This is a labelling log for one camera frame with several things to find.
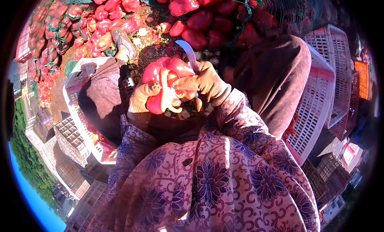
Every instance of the white plastic crate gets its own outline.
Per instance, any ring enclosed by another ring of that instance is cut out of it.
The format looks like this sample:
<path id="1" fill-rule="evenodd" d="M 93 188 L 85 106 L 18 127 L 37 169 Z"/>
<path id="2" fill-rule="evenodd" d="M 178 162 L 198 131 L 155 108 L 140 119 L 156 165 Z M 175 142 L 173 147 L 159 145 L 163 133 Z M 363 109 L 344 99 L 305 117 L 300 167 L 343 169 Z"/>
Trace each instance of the white plastic crate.
<path id="1" fill-rule="evenodd" d="M 86 128 L 85 116 L 78 106 L 77 98 L 87 78 L 109 58 L 111 57 L 82 58 L 73 68 L 72 73 L 63 87 L 65 102 L 81 137 L 84 139 L 85 146 L 102 164 L 115 164 L 116 158 L 109 158 L 109 155 L 103 151 L 102 147 L 98 145 L 94 146 L 92 133 Z M 127 83 L 130 87 L 134 86 L 131 79 Z"/>
<path id="2" fill-rule="evenodd" d="M 335 72 L 322 55 L 309 44 L 312 65 L 301 104 L 296 109 L 298 121 L 295 134 L 288 136 L 286 145 L 301 166 L 312 151 L 328 116 L 334 95 Z"/>
<path id="3" fill-rule="evenodd" d="M 25 63 L 27 60 L 32 58 L 31 50 L 29 49 L 29 20 L 27 20 L 22 33 L 20 34 L 19 40 L 16 47 L 16 61 L 19 63 Z"/>
<path id="4" fill-rule="evenodd" d="M 19 70 L 19 75 L 20 75 L 20 81 L 25 81 L 28 77 L 27 75 L 27 70 L 28 70 L 28 61 L 25 63 L 20 64 L 20 70 Z"/>
<path id="5" fill-rule="evenodd" d="M 325 127 L 329 129 L 338 123 L 349 110 L 352 73 L 348 38 L 341 29 L 327 25 L 305 35 L 303 40 L 316 49 L 336 73 L 334 97 L 325 121 Z"/>

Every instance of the brown pants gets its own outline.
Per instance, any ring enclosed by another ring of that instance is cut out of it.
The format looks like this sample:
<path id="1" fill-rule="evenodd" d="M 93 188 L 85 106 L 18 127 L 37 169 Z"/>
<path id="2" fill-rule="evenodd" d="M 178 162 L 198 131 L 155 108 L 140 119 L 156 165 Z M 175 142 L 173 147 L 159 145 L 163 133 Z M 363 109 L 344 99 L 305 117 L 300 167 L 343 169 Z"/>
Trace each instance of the brown pants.
<path id="1" fill-rule="evenodd" d="M 281 138 L 295 113 L 310 66 L 311 55 L 305 43 L 295 36 L 281 36 L 239 57 L 232 86 L 247 94 L 252 109 L 260 114 L 270 133 Z M 126 75 L 123 62 L 109 59 L 78 97 L 87 119 L 116 147 L 121 143 L 120 115 L 127 113 L 129 105 L 128 92 L 121 82 Z M 203 120 L 153 115 L 148 133 L 163 142 L 172 141 Z"/>

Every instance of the pepper stem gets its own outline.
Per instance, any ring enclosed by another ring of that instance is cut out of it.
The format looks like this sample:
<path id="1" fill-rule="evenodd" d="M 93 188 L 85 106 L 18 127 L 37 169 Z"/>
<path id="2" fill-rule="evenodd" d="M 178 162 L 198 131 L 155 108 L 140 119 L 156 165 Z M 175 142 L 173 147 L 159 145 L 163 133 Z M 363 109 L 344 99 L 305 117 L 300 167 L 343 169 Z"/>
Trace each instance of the pepper stem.
<path id="1" fill-rule="evenodd" d="M 174 113 L 180 113 L 182 110 L 183 110 L 183 108 L 175 108 L 175 107 L 173 107 L 172 105 L 170 105 L 169 107 L 168 107 L 168 109 L 170 110 L 170 111 L 172 111 L 172 112 L 174 112 Z"/>

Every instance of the shoe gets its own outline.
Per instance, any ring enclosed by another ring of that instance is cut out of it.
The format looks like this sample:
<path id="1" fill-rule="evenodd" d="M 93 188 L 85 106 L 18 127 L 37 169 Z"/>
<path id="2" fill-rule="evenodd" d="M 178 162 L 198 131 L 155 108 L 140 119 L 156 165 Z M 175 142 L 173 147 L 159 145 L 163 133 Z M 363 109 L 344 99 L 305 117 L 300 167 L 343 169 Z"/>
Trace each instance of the shoe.
<path id="1" fill-rule="evenodd" d="M 129 61 L 137 57 L 137 48 L 128 38 L 127 33 L 122 28 L 113 28 L 111 30 L 113 40 L 117 43 L 118 48 L 125 46 L 128 50 Z"/>

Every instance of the blue sky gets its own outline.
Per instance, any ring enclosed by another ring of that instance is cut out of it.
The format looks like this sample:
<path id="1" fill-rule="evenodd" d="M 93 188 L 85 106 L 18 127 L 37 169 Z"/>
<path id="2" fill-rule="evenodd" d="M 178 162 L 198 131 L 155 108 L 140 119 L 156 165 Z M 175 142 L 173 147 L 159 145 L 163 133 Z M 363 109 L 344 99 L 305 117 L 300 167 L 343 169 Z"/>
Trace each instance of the blue sky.
<path id="1" fill-rule="evenodd" d="M 36 217 L 40 220 L 41 224 L 48 232 L 63 232 L 66 224 L 49 208 L 49 206 L 41 200 L 37 192 L 32 188 L 28 181 L 23 177 L 19 171 L 19 165 L 16 157 L 11 151 L 11 162 L 13 172 L 19 183 L 22 193 L 26 198 L 30 208 L 35 213 Z"/>

